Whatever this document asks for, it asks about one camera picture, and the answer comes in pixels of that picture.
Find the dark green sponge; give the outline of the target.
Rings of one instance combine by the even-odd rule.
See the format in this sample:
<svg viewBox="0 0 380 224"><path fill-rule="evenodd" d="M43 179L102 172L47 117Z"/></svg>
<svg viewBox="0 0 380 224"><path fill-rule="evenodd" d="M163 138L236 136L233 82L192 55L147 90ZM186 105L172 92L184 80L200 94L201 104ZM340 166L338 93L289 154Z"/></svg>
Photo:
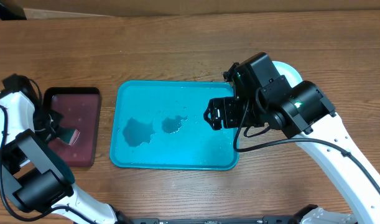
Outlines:
<svg viewBox="0 0 380 224"><path fill-rule="evenodd" d="M64 143L72 146L77 141L80 135L80 131L75 128L63 128L61 127L58 130L57 137L62 140Z"/></svg>

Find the light blue plate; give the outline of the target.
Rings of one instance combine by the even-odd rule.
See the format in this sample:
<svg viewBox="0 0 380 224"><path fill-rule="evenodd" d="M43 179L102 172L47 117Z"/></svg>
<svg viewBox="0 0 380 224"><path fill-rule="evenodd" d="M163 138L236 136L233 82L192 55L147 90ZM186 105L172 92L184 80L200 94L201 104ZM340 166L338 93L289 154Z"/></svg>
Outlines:
<svg viewBox="0 0 380 224"><path fill-rule="evenodd" d="M286 77L289 85L292 88L303 82L300 73L291 65L280 61L273 61L272 63L274 64L279 74Z"/></svg>

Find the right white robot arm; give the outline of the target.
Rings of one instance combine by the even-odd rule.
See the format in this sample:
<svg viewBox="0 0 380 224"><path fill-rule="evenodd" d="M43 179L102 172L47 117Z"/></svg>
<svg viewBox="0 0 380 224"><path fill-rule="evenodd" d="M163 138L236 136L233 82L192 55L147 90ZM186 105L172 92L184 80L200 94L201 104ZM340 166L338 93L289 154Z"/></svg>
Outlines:
<svg viewBox="0 0 380 224"><path fill-rule="evenodd" d="M380 223L380 174L350 137L326 95L309 81L286 79L265 86L233 86L234 96L214 98L204 113L214 130L262 127L285 139L239 148L236 152L295 143L324 171L353 212L355 223Z"/></svg>

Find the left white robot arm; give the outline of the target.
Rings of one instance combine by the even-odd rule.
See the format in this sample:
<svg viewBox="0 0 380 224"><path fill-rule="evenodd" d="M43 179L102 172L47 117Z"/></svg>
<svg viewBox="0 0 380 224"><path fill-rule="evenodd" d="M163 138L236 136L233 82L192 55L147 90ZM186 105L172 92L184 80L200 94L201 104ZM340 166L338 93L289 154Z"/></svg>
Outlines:
<svg viewBox="0 0 380 224"><path fill-rule="evenodd" d="M75 128L61 127L58 119L40 109L31 93L0 91L0 198L5 209L23 222L56 214L74 223L127 223L119 210L79 188L71 169L49 148L51 140L71 146L80 136Z"/></svg>

